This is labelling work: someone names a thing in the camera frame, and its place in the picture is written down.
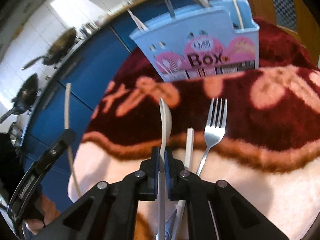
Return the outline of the person's left hand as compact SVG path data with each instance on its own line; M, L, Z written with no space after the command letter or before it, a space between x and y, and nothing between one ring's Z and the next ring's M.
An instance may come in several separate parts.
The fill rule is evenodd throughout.
M55 220L61 212L56 209L56 205L47 196L41 195L35 203L35 207L43 214L43 219L27 219L25 226L34 235Z

